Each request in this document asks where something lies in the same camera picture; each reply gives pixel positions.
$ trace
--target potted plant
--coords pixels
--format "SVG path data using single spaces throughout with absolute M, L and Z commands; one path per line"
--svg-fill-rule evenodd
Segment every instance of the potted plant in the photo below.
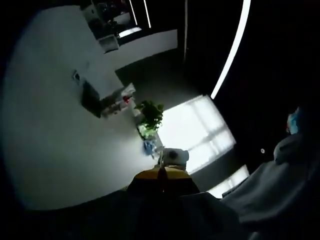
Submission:
M 135 107 L 142 113 L 142 119 L 137 128 L 145 139 L 156 134 L 161 126 L 164 113 L 164 105 L 156 105 L 154 102 L 145 100 Z

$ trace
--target blue face mask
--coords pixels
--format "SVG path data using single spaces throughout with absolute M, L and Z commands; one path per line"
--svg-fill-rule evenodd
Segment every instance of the blue face mask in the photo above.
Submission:
M 296 134 L 299 131 L 298 127 L 298 115 L 299 115 L 299 108 L 295 110 L 294 113 L 289 114 L 288 120 L 287 120 L 287 131 L 290 134 Z

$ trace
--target led light strip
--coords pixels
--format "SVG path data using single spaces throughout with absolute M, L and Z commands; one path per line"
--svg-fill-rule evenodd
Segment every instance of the led light strip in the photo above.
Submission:
M 133 13 L 133 18 L 134 18 L 134 21 L 135 21 L 135 25 L 138 25 L 137 19 L 136 19 L 136 15 L 135 15 L 135 11 L 134 11 L 134 7 L 132 6 L 131 0 L 129 0 L 129 1 L 130 1 L 130 6 L 131 6 L 131 9 L 132 9 L 132 13 Z
M 151 24 L 150 24 L 150 19 L 149 19 L 149 13 L 148 13 L 148 8 L 147 8 L 146 0 L 143 0 L 143 2 L 144 2 L 145 12 L 146 12 L 146 18 L 148 19 L 149 28 L 151 28 Z
M 235 55 L 237 53 L 237 50 L 238 50 L 238 47 L 240 45 L 240 42 L 241 42 L 241 39 L 242 39 L 242 36 L 244 34 L 244 31 L 245 31 L 245 27 L 246 27 L 246 24 L 247 24 L 247 20 L 248 20 L 248 15 L 249 15 L 249 9 L 250 9 L 250 3 L 251 3 L 251 0 L 243 0 L 243 5 L 242 5 L 242 11 L 241 11 L 241 16 L 240 16 L 240 21 L 239 21 L 239 25 L 238 25 L 238 29 L 236 31 L 236 34 L 235 34 L 235 37 L 234 37 L 234 40 L 233 40 L 233 44 L 232 44 L 232 47 L 231 47 L 231 50 L 230 50 L 230 53 L 229 53 L 229 56 L 225 62 L 225 65 L 223 67 L 223 70 L 221 72 L 221 75 L 218 79 L 218 82 L 216 83 L 212 93 L 211 93 L 211 98 L 212 99 L 215 99 L 222 83 L 224 82 L 227 74 L 228 74 L 228 71 L 231 67 L 231 64 L 235 58 Z

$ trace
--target green plant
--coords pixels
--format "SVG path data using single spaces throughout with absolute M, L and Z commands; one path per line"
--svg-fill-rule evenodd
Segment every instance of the green plant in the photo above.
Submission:
M 152 101 L 144 100 L 135 108 L 140 110 L 144 115 L 141 124 L 144 125 L 147 130 L 157 131 L 163 119 L 164 105 L 155 105 Z

